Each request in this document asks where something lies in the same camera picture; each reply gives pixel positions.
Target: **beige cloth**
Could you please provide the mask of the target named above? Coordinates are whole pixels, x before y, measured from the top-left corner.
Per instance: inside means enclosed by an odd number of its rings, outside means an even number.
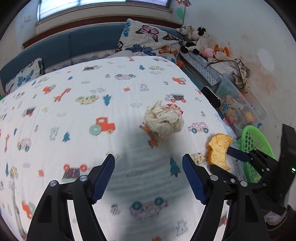
[[[237,59],[231,59],[223,54],[216,54],[213,58],[208,58],[208,65],[219,74],[231,74],[235,80],[235,84],[248,93],[250,88],[247,78],[251,76],[251,71]]]
[[[184,125],[183,111],[175,104],[162,105],[157,101],[148,107],[144,114],[144,123],[159,137],[166,139],[174,132],[180,132]]]

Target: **window sill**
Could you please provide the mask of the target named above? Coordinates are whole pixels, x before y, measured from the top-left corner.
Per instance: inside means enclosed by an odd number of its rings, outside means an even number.
[[[106,16],[145,16],[171,21],[171,13],[172,11],[165,7],[144,3],[117,2],[89,4],[67,9],[40,20],[36,23],[36,32],[40,34],[51,28],[73,21]]]

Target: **blue gripper pad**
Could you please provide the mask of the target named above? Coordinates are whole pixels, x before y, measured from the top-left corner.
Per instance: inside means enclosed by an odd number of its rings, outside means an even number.
[[[114,168],[115,158],[114,156],[110,155],[109,159],[107,160],[105,166],[103,166],[98,178],[93,185],[93,194],[91,196],[91,200],[93,203],[96,203],[102,198]]]
[[[182,167],[187,177],[187,180],[191,186],[194,196],[197,200],[200,200],[202,204],[205,204],[207,198],[205,196],[205,189],[202,180],[195,171],[189,158],[184,155],[182,159]]]

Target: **green plastic basket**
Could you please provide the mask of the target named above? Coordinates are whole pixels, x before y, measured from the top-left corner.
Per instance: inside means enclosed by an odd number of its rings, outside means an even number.
[[[262,132],[254,126],[246,126],[242,130],[241,138],[238,140],[238,146],[241,151],[246,152],[256,148],[274,158],[274,153],[272,152],[268,141]],[[244,162],[244,172],[246,174],[247,181],[250,183],[257,183],[261,179],[259,173],[256,172],[256,170],[248,162]]]

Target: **window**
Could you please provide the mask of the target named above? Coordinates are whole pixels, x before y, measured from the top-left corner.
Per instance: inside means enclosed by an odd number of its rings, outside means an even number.
[[[66,9],[93,3],[106,2],[133,2],[133,0],[40,0],[38,20]],[[148,3],[168,7],[170,0],[135,0],[135,2]]]

